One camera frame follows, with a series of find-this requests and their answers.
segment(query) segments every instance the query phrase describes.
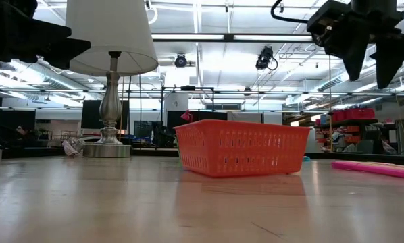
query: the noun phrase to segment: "pink foam tube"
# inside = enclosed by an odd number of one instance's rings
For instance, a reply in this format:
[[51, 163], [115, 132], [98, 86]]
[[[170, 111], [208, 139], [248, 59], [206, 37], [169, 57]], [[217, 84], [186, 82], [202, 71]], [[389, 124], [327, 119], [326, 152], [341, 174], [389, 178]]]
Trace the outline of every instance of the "pink foam tube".
[[378, 173], [387, 176], [395, 176], [404, 178], [404, 169], [399, 167], [382, 167], [367, 163], [359, 163], [352, 161], [333, 161], [331, 166], [335, 169], [350, 169], [354, 171], [364, 171], [370, 173]]

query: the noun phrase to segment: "table surface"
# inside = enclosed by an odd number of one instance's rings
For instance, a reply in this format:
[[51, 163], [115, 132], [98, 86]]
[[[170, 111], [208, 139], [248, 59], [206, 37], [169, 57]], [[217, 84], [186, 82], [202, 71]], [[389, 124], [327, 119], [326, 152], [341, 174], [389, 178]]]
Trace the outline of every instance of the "table surface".
[[404, 242], [404, 179], [206, 178], [177, 158], [0, 162], [0, 242]]

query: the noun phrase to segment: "white lamp shade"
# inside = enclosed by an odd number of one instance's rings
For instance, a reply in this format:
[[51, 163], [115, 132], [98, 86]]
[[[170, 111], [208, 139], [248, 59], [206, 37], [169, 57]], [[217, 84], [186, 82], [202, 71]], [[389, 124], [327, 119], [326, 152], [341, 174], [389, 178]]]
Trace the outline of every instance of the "white lamp shade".
[[110, 51], [121, 51], [121, 76], [144, 74], [158, 66], [142, 0], [68, 0], [66, 26], [71, 38], [91, 41], [91, 48], [70, 62], [72, 71], [105, 76]]

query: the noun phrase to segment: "orange basket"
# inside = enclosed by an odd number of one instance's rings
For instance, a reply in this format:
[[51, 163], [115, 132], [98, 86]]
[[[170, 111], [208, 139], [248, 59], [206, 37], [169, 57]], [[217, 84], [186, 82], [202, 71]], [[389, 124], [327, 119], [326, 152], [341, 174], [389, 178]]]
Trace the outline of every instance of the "orange basket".
[[184, 168], [228, 177], [300, 171], [310, 128], [203, 120], [175, 130]]

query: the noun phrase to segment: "lamp base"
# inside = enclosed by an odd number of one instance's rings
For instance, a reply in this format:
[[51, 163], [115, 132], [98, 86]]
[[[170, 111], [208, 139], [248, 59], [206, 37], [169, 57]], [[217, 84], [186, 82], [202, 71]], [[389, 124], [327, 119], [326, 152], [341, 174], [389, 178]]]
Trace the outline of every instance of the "lamp base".
[[127, 158], [131, 157], [131, 146], [123, 144], [95, 144], [87, 143], [83, 148], [83, 155], [92, 158]]

